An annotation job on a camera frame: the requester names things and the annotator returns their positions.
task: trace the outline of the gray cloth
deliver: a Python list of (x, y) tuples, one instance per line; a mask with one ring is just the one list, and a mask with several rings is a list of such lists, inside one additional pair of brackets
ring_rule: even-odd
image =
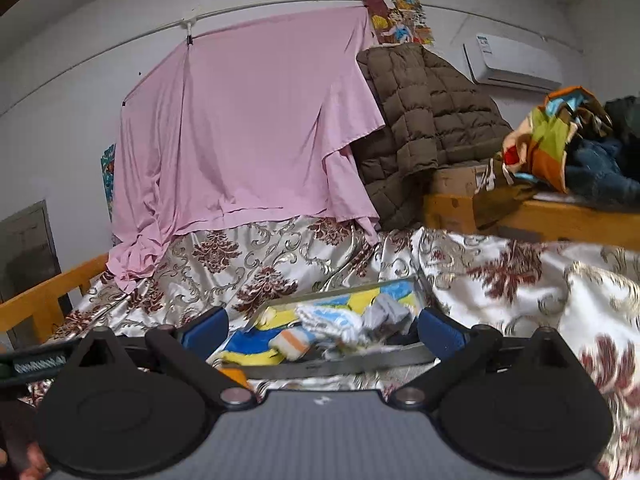
[(413, 321), (411, 311), (398, 303), (390, 295), (377, 295), (362, 313), (362, 324), (371, 332), (384, 332), (391, 335), (396, 332), (407, 334)]

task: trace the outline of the door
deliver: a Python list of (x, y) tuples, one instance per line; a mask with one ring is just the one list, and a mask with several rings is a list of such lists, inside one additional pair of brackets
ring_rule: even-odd
[[(60, 264), (51, 237), (44, 201), (0, 221), (0, 301), (17, 296), (60, 273)], [(66, 315), (71, 311), (68, 297), (60, 300)], [(14, 349), (36, 344), (31, 319), (7, 334)]]

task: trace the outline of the brown puffer jacket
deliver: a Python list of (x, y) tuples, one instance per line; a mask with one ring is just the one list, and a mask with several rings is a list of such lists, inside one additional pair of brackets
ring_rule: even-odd
[(374, 47), (356, 58), (386, 126), (351, 143), (384, 230), (422, 219), (437, 168), (482, 161), (511, 131), (494, 101), (420, 44)]

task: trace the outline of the curtain rod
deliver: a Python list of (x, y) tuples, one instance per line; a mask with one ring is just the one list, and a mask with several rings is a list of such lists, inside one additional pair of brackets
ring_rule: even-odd
[[(220, 14), (227, 14), (229, 12), (236, 12), (236, 10), (245, 10), (245, 9), (255, 9), (256, 7), (266, 7), (266, 6), (271, 6), (271, 5), (277, 5), (277, 4), (296, 4), (296, 3), (304, 3), (304, 2), (362, 2), (362, 0), (273, 0), (270, 2), (258, 2), (258, 3), (254, 3), (254, 4), (245, 4), (245, 5), (240, 5), (240, 6), (235, 6), (235, 7), (227, 7), (226, 9), (219, 9), (219, 10), (212, 10), (211, 12), (205, 12), (204, 14), (199, 14), (197, 16), (195, 16), (196, 20), (204, 20), (205, 18), (212, 18), (213, 16), (219, 16)], [(468, 14), (469, 16), (476, 16), (477, 18), (484, 18), (485, 20), (491, 20), (492, 22), (496, 22), (496, 23), (501, 23), (503, 25), (508, 25), (509, 27), (514, 27), (514, 28), (519, 28), (520, 30), (524, 30), (526, 32), (530, 32), (531, 34), (535, 34), (536, 36), (539, 36), (540, 38), (542, 38), (545, 41), (551, 40), (551, 41), (555, 41), (556, 43), (559, 43), (561, 45), (564, 45), (572, 50), (577, 51), (578, 53), (582, 54), (582, 50), (580, 48), (577, 48), (575, 45), (572, 45), (570, 43), (567, 43), (563, 40), (560, 40), (559, 38), (556, 38), (554, 36), (546, 36), (545, 34), (542, 34), (536, 30), (532, 30), (531, 28), (527, 28), (527, 27), (523, 27), (521, 25), (516, 25), (515, 23), (510, 23), (507, 22), (506, 20), (500, 20), (498, 18), (491, 18), (489, 16), (485, 16), (484, 14), (479, 14), (478, 12), (469, 12), (468, 10), (461, 10), (461, 9), (455, 9), (453, 7), (445, 7), (445, 6), (438, 6), (438, 5), (431, 5), (431, 4), (422, 4), (423, 7), (429, 7), (430, 9), (441, 9), (441, 10), (452, 10), (453, 12), (462, 12), (463, 14)], [(127, 43), (131, 43), (132, 41), (136, 41), (136, 40), (140, 40), (141, 38), (146, 38), (147, 36), (151, 36), (152, 34), (155, 34), (156, 32), (162, 32), (163, 30), (168, 30), (169, 28), (174, 28), (174, 27), (183, 27), (184, 26), (185, 21), (184, 20), (178, 20), (176, 22), (171, 22), (171, 23), (165, 23), (164, 25), (160, 25), (159, 27), (153, 28), (151, 30), (148, 30), (146, 32), (141, 32), (140, 34), (133, 36), (132, 38), (129, 38), (128, 40), (123, 40), (119, 43), (116, 43), (114, 45), (111, 45), (103, 50), (101, 50), (100, 52), (96, 52), (95, 54), (91, 54), (91, 56), (84, 58), (83, 60), (78, 61), (77, 63), (73, 64), (72, 66), (65, 68), (62, 72), (57, 73), (55, 76), (47, 79), (44, 83), (41, 83), (40, 85), (36, 86), (36, 88), (34, 88), (33, 90), (31, 90), (30, 92), (28, 92), (27, 94), (25, 94), (23, 97), (21, 97), (20, 99), (18, 99), (15, 103), (11, 104), (6, 110), (2, 111), (2, 113), (0, 113), (0, 117), (4, 116), (9, 110), (11, 110), (12, 108), (14, 108), (16, 105), (20, 104), (22, 101), (24, 101), (27, 97), (29, 97), (30, 95), (36, 93), (38, 90), (40, 90), (43, 86), (51, 83), (54, 79), (59, 78), (61, 75), (75, 69), (76, 67), (82, 65), (83, 63), (86, 63), (87, 61), (91, 61), (92, 59), (101, 56), (102, 54), (106, 54), (107, 52), (114, 50), (120, 46), (124, 46)]]

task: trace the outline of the white wall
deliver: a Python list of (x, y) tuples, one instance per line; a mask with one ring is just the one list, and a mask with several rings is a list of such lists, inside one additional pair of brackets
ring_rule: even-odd
[(583, 0), (569, 17), (596, 97), (640, 96), (640, 0)]
[[(119, 41), (178, 20), (187, 9), (223, 9), (269, 0), (97, 0), (43, 31), (0, 65), (0, 111), (57, 72)], [(421, 0), (478, 12), (577, 44), (561, 9), (538, 0)], [(198, 22), (195, 33), (259, 16), (331, 4), (287, 4)], [(462, 41), (486, 32), (543, 46), (561, 59), (566, 84), (588, 84), (581, 56), (535, 34), (451, 10), (427, 9), (440, 53), (468, 73)], [(0, 34), (8, 31), (1, 29)], [(0, 118), (0, 218), (45, 198), (63, 269), (110, 248), (110, 224), (99, 158), (115, 139), (123, 97), (179, 41), (179, 29), (118, 47), (65, 73)], [(539, 94), (495, 89), (511, 124)]]

